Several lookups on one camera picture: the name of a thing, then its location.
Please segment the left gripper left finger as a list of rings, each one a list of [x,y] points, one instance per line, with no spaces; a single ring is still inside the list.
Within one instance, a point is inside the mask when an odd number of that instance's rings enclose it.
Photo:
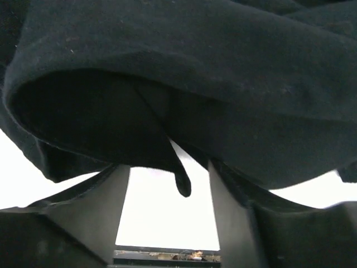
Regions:
[[[111,166],[28,207],[1,210],[1,267],[113,264],[130,168]]]

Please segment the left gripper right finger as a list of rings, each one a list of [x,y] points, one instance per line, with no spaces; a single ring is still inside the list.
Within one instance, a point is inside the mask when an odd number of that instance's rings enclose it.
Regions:
[[[209,162],[222,267],[355,267],[356,203],[326,209],[264,190]]]

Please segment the black t shirt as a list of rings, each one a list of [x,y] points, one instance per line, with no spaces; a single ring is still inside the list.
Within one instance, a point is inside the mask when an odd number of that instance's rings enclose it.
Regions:
[[[355,1],[2,1],[1,130],[46,178],[190,181],[172,143],[266,189],[356,161]]]

